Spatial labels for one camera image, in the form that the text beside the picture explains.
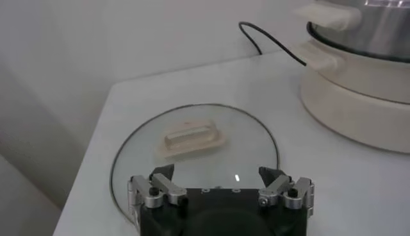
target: stainless steel pot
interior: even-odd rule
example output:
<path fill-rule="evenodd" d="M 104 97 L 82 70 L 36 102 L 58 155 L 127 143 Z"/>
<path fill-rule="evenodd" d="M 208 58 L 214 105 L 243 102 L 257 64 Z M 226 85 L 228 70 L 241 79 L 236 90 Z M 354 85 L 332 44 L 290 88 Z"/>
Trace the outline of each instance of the stainless steel pot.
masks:
<path fill-rule="evenodd" d="M 335 30 L 309 23 L 317 40 L 344 51 L 383 60 L 410 63 L 410 0 L 322 0 L 361 12 L 357 26 Z"/>

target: glass lid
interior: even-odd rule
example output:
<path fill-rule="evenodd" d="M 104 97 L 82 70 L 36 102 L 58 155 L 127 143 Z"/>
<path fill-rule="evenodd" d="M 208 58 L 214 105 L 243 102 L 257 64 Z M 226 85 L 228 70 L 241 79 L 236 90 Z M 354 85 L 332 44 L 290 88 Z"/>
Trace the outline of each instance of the glass lid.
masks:
<path fill-rule="evenodd" d="M 259 167 L 277 169 L 278 150 L 267 127 L 251 114 L 220 104 L 186 105 L 138 127 L 114 159 L 110 190 L 130 219 L 127 181 L 174 164 L 172 182 L 184 188 L 261 189 Z"/>

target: screw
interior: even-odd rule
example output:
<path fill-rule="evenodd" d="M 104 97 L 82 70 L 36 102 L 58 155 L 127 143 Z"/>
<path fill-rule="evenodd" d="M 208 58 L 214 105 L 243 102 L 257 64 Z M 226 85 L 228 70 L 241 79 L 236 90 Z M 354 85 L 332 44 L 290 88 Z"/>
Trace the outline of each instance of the screw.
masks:
<path fill-rule="evenodd" d="M 160 190 L 157 187 L 149 188 L 149 195 L 155 197 L 158 196 L 158 194 L 160 194 Z"/>
<path fill-rule="evenodd" d="M 258 199 L 259 205 L 261 207 L 266 207 L 268 206 L 268 200 L 266 198 L 259 198 Z"/>
<path fill-rule="evenodd" d="M 298 191 L 297 191 L 297 189 L 295 189 L 295 188 L 291 188 L 291 189 L 289 189 L 289 191 L 288 191 L 288 196 L 289 196 L 290 198 L 297 198 L 297 194 L 298 194 Z"/>

